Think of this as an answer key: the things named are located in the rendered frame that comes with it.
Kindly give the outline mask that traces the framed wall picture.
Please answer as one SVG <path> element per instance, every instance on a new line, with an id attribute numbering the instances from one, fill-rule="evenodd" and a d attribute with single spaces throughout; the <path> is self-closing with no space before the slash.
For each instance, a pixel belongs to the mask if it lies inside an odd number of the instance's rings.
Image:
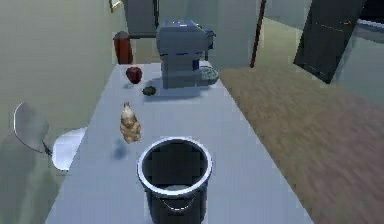
<path id="1" fill-rule="evenodd" d="M 111 12 L 114 12 L 123 3 L 122 0 L 108 0 L 108 1 L 109 1 Z"/>

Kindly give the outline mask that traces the brown door frame post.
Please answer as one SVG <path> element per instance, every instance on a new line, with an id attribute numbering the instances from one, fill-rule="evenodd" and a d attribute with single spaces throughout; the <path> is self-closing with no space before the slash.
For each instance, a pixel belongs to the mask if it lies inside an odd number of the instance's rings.
<path id="1" fill-rule="evenodd" d="M 252 56 L 251 56 L 251 61 L 250 61 L 250 68 L 254 68 L 254 66 L 255 66 L 257 49 L 258 49 L 258 44 L 259 44 L 259 39 L 260 39 L 260 34 L 261 34 L 261 28 L 262 28 L 262 22 L 263 22 L 264 13 L 265 13 L 266 1 L 267 0 L 260 0 L 260 10 L 259 10 L 259 16 L 258 16 L 256 31 L 255 31 L 255 38 L 254 38 L 253 51 L 252 51 Z"/>

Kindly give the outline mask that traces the black metal pot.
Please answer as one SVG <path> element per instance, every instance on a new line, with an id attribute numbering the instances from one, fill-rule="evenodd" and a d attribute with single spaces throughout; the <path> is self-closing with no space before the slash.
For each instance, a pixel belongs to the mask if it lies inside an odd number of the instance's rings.
<path id="1" fill-rule="evenodd" d="M 153 224 L 202 224 L 213 169 L 208 150 L 187 137 L 150 145 L 137 161 Z"/>

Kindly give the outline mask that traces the white chair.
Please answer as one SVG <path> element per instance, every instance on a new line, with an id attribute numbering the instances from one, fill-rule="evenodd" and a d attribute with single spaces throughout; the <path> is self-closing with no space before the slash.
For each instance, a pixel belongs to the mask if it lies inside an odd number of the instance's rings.
<path id="1" fill-rule="evenodd" d="M 82 127 L 62 134 L 49 148 L 45 143 L 49 131 L 46 117 L 29 103 L 22 102 L 13 113 L 13 130 L 15 136 L 25 146 L 48 155 L 56 169 L 68 171 L 87 128 Z"/>

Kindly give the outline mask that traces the pale grey table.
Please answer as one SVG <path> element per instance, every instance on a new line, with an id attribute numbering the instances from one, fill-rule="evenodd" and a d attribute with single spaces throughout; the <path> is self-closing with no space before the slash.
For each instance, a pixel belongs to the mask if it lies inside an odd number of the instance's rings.
<path id="1" fill-rule="evenodd" d="M 153 224 L 137 160 L 173 136 L 212 156 L 203 224 L 314 224 L 222 83 L 165 90 L 159 64 L 141 69 L 131 85 L 125 67 L 114 68 L 45 224 Z M 147 86 L 156 94 L 145 96 Z M 120 132 L 125 102 L 141 125 L 130 144 Z"/>

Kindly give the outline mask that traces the red bin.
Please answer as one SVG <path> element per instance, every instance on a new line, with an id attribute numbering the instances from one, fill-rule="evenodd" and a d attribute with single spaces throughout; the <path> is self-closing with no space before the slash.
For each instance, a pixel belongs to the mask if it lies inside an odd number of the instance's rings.
<path id="1" fill-rule="evenodd" d="M 117 62 L 119 64 L 131 64 L 133 62 L 133 54 L 129 34 L 125 31 L 120 31 L 113 37 L 113 42 Z"/>

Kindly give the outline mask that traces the grey coffee machine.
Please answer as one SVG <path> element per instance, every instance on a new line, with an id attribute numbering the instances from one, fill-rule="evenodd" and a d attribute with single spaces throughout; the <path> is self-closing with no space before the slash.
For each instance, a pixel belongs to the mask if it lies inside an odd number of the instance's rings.
<path id="1" fill-rule="evenodd" d="M 192 20 L 165 21 L 156 34 L 163 87 L 209 86 L 219 79 L 208 61 L 216 34 Z"/>

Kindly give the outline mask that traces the red apple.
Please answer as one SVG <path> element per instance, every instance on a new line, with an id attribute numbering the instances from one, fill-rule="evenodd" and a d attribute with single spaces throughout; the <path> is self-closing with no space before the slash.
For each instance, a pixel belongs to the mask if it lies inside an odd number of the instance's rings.
<path id="1" fill-rule="evenodd" d="M 132 84 L 138 84 L 142 79 L 142 70 L 139 67 L 129 67 L 126 76 Z"/>

